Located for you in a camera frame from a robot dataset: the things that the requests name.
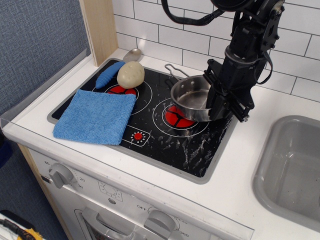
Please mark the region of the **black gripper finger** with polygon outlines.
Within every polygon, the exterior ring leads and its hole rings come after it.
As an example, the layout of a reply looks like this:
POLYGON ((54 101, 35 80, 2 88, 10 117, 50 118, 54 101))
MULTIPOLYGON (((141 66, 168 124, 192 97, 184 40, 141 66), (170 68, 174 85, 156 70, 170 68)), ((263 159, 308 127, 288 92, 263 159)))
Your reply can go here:
POLYGON ((241 123, 248 121, 250 109, 238 100, 232 100, 229 103, 229 109, 241 123))
POLYGON ((206 108, 209 109, 209 119, 216 121, 226 119, 231 115, 223 95, 219 94, 215 89, 210 89, 207 96, 206 108))

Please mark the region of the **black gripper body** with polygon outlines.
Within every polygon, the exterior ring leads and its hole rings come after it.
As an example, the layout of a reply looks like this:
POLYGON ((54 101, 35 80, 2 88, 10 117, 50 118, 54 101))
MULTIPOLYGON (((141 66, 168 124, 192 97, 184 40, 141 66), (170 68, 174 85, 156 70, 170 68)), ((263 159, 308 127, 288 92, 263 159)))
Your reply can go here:
POLYGON ((255 82, 250 76, 253 71, 249 66, 241 65, 229 58, 226 58, 223 64, 209 59, 207 64, 208 67, 203 76, 210 84, 210 90, 216 90, 224 96, 225 101, 228 102, 229 110, 232 100, 241 102, 250 110, 255 107, 251 96, 251 88, 255 82))

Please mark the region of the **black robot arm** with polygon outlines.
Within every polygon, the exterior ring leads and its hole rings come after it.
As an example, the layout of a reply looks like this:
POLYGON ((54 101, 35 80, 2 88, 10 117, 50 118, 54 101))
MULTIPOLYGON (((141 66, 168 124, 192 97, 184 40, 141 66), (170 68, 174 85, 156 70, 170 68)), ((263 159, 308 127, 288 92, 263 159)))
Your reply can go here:
POLYGON ((246 121, 255 105, 251 88, 259 81, 266 64, 273 63, 268 54, 280 38, 278 25, 284 8, 282 0, 215 0, 220 12, 234 12, 231 42, 222 64, 208 60, 204 78, 210 84, 206 108, 211 121, 234 115, 246 121))

